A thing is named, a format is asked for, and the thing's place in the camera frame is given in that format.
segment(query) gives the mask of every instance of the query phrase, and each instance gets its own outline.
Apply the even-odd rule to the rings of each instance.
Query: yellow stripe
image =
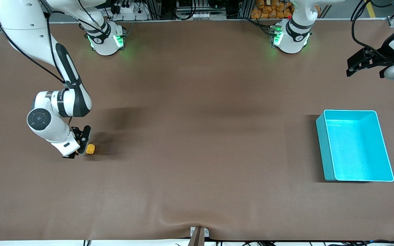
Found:
[[[373,11],[373,8],[372,8],[372,4],[370,2],[366,5],[366,8],[367,8],[367,12],[369,13],[370,18],[376,18],[375,12]]]

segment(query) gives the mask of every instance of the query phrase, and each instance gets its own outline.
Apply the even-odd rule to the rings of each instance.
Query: blue bin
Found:
[[[394,181],[377,112],[325,110],[316,125],[326,180]]]

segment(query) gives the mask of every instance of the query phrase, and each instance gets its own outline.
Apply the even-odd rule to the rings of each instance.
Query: brown tabletop surface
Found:
[[[178,238],[195,225],[218,240],[394,240],[394,182],[323,177],[324,109],[377,111],[394,172],[394,81],[380,68],[346,77],[361,48],[350,26],[316,22],[287,55],[248,22],[138,23],[107,57],[77,25],[52,26],[93,101],[71,125],[92,126],[97,153],[74,160],[26,124],[36,94],[62,85],[0,35],[0,240]],[[374,47],[394,31],[356,28]]]

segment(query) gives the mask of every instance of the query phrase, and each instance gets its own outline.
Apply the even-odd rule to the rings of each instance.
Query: pile of potatoes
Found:
[[[252,19],[288,18],[294,12],[294,5],[291,2],[272,0],[272,4],[268,5],[265,0],[256,0],[255,3],[256,8],[252,10],[250,15]]]

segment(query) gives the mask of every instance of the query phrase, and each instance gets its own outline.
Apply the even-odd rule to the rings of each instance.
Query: rectangular container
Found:
[[[327,109],[316,125],[326,180],[394,181],[377,112]]]

